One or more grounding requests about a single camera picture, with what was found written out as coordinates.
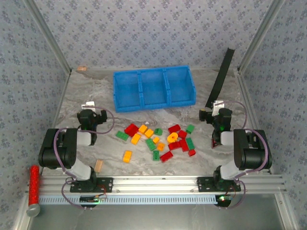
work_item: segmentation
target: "blue patterned wall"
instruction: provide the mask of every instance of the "blue patterned wall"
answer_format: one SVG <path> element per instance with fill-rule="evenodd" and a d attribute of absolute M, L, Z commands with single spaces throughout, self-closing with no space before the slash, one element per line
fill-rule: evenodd
<path fill-rule="evenodd" d="M 35 0 L 72 68 L 237 67 L 271 1 Z"/>
<path fill-rule="evenodd" d="M 307 229 L 307 2 L 281 8 L 244 73 L 274 169 L 282 173 L 301 228 Z"/>
<path fill-rule="evenodd" d="M 0 229 L 10 229 L 65 73 L 22 0 L 0 1 Z"/>

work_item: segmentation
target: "blue storage tray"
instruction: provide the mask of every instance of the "blue storage tray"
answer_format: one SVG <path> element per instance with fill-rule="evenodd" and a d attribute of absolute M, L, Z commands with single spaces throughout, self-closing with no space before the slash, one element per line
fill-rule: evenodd
<path fill-rule="evenodd" d="M 117 112 L 193 105 L 196 89 L 188 66 L 114 72 Z"/>

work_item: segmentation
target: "marble surface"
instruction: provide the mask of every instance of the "marble surface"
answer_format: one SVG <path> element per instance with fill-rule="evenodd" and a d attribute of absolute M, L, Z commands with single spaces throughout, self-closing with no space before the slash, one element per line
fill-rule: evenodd
<path fill-rule="evenodd" d="M 77 112 L 81 104 L 86 101 L 95 101 L 96 106 L 110 110 L 115 117 L 113 130 L 106 135 L 98 135 L 94 146 L 77 147 L 78 158 L 92 167 L 97 159 L 104 161 L 99 175 L 211 175 L 218 165 L 226 163 L 233 157 L 233 147 L 219 146 L 211 149 L 211 135 L 213 127 L 198 119 L 199 109 L 204 108 L 210 91 L 214 85 L 218 70 L 195 69 L 191 70 L 197 90 L 196 104 L 188 107 L 157 109 L 131 113 L 116 113 L 113 104 L 113 72 L 107 70 L 73 71 L 67 86 L 63 104 L 57 119 L 56 127 L 78 127 Z M 230 70 L 225 79 L 219 96 L 222 100 L 241 101 L 240 90 L 234 72 Z M 238 104 L 229 104 L 227 108 L 233 110 L 232 128 L 240 128 L 244 123 L 244 109 Z M 195 126 L 190 135 L 196 155 L 189 157 L 181 149 L 173 151 L 174 157 L 165 163 L 152 160 L 142 138 L 135 146 L 115 136 L 117 131 L 123 131 L 130 123 L 137 126 L 148 122 L 151 129 L 162 128 L 161 141 L 167 143 L 167 129 L 179 124 L 185 129 L 189 124 Z M 97 131 L 106 131 L 111 127 L 112 119 L 108 116 L 106 123 L 99 125 Z M 131 150 L 130 163 L 122 161 L 125 150 Z M 162 153 L 168 151 L 166 146 Z M 44 169 L 43 175 L 57 175 L 59 171 Z"/>

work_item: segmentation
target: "red lego brick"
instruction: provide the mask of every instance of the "red lego brick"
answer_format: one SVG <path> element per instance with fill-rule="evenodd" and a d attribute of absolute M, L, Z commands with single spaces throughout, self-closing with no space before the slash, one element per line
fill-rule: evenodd
<path fill-rule="evenodd" d="M 175 150 L 175 149 L 179 149 L 181 147 L 181 145 L 180 145 L 179 141 L 175 141 L 173 143 L 170 143 L 168 145 L 168 147 L 169 147 L 169 150 Z"/>
<path fill-rule="evenodd" d="M 165 162 L 165 161 L 171 159 L 173 156 L 174 156 L 174 155 L 171 153 L 171 151 L 169 151 L 169 152 L 163 154 L 163 155 L 160 157 L 160 160 L 161 160 L 162 162 Z"/>
<path fill-rule="evenodd" d="M 183 151 L 183 152 L 186 152 L 186 151 L 189 150 L 188 144 L 187 144 L 187 142 L 186 142 L 185 139 L 181 139 L 181 140 L 179 141 L 179 143 L 180 143 L 180 145 L 181 145 L 181 148 L 182 148 L 182 151 Z"/>
<path fill-rule="evenodd" d="M 184 139 L 184 138 L 186 138 L 187 134 L 188 134 L 187 132 L 181 130 L 178 133 L 178 137 L 180 137 L 181 139 Z"/>
<path fill-rule="evenodd" d="M 189 151 L 188 155 L 191 157 L 191 156 L 194 156 L 196 153 L 195 149 L 192 149 Z"/>
<path fill-rule="evenodd" d="M 133 123 L 125 129 L 125 133 L 127 133 L 130 137 L 133 137 L 138 131 L 139 128 Z"/>
<path fill-rule="evenodd" d="M 176 132 L 178 132 L 180 129 L 181 129 L 181 128 L 180 128 L 179 125 L 174 125 L 174 126 L 168 128 L 168 131 L 169 131 L 169 133 L 176 133 Z"/>

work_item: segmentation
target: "green lego brick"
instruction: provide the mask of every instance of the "green lego brick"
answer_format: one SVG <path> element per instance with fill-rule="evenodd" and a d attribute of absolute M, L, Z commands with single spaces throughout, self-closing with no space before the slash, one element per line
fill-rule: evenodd
<path fill-rule="evenodd" d="M 152 139 L 149 138 L 149 139 L 145 140 L 145 142 L 146 142 L 150 151 L 153 151 L 156 148 L 156 145 L 154 144 Z"/>
<path fill-rule="evenodd" d="M 188 125 L 186 132 L 189 133 L 189 134 L 191 134 L 191 133 L 193 132 L 194 128 L 195 128 L 195 126 L 193 126 L 193 125 Z"/>
<path fill-rule="evenodd" d="M 116 136 L 124 141 L 128 140 L 129 135 L 126 133 L 123 133 L 121 131 L 118 131 Z"/>
<path fill-rule="evenodd" d="M 154 130 L 154 133 L 155 133 L 157 136 L 161 136 L 162 133 L 163 133 L 163 131 L 162 131 L 162 129 L 160 129 L 160 128 L 156 128 L 156 129 Z"/>
<path fill-rule="evenodd" d="M 153 160 L 159 161 L 160 160 L 160 154 L 158 150 L 153 151 Z"/>
<path fill-rule="evenodd" d="M 192 141 L 191 138 L 187 138 L 187 139 L 186 139 L 186 142 L 187 142 L 187 144 L 188 144 L 189 150 L 195 149 L 194 143 L 193 143 L 193 141 Z"/>

